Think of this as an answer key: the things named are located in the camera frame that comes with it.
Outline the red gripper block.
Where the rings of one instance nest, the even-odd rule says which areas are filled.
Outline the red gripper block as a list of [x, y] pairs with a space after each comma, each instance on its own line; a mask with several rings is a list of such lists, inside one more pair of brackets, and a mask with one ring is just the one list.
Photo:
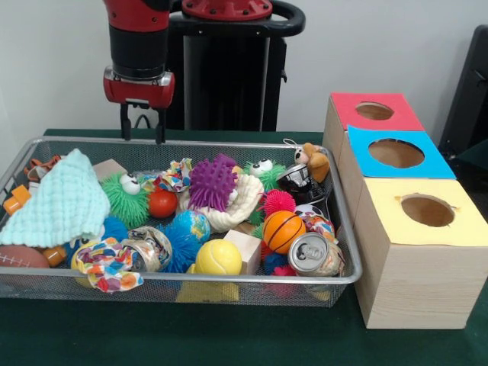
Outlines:
[[120, 104], [121, 137], [131, 139], [131, 122], [127, 104], [148, 105], [157, 109], [156, 143], [165, 142], [166, 109], [171, 105], [175, 92], [175, 75], [164, 72], [156, 79], [124, 79], [111, 67], [104, 70], [103, 87], [109, 102]]

